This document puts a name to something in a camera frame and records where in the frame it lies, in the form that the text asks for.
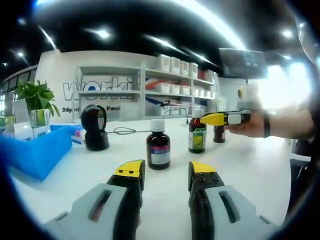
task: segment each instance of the shelf unit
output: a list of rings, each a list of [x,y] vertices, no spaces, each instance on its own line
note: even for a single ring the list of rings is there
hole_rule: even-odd
[[[87,75],[116,75],[116,76],[132,76],[133,81],[135,81],[133,90],[120,90],[120,89],[110,89],[110,90],[77,90],[76,86],[82,86],[83,76]],[[163,78],[168,81],[185,83],[190,86],[191,95],[182,94],[172,94],[172,93],[162,93],[152,90],[146,90],[146,78]],[[141,108],[141,120],[162,118],[162,116],[146,116],[146,96],[163,96],[179,99],[189,99],[191,100],[191,105],[194,107],[196,105],[196,100],[209,101],[214,103],[217,99],[212,99],[209,97],[199,97],[194,96],[195,85],[203,86],[204,88],[209,88],[214,84],[202,79],[193,79],[189,76],[183,76],[179,74],[174,74],[171,72],[164,72],[156,69],[146,68],[146,63],[142,62],[141,66],[78,66],[75,72],[74,84],[72,88],[72,98],[71,107],[75,109],[75,96],[79,97],[79,109],[81,109],[81,98],[82,97],[92,97],[92,96],[108,96],[108,95],[134,95],[136,99],[139,99]],[[183,118],[185,115],[166,115],[165,118]],[[72,120],[75,119],[75,111],[72,111]]]

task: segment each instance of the green leaves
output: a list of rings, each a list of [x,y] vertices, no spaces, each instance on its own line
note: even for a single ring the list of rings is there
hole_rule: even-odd
[[[50,103],[55,101],[55,95],[50,88],[48,88],[47,84],[41,84],[39,80],[37,80],[37,85],[33,82],[18,82],[15,93],[17,94],[18,100],[25,99],[30,113],[32,110],[49,109],[52,116],[54,116],[56,112],[60,117],[57,106]]]

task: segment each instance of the small brown bottle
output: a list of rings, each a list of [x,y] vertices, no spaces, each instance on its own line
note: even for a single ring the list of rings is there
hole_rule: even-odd
[[[204,116],[201,108],[192,110],[192,119],[189,123],[189,152],[194,154],[203,153],[206,150],[207,125],[200,122]]]
[[[146,139],[148,166],[154,170],[170,166],[170,138],[165,132],[165,120],[151,120],[151,135]]]

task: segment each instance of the blue container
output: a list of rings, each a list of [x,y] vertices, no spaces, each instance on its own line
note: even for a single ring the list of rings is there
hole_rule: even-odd
[[[72,147],[68,126],[52,130],[32,141],[0,136],[0,159],[26,175],[45,180]]]

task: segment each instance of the red object on shelf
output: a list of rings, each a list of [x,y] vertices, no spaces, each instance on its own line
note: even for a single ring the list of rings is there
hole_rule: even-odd
[[[204,80],[205,79],[205,72],[202,70],[198,70],[198,79]]]

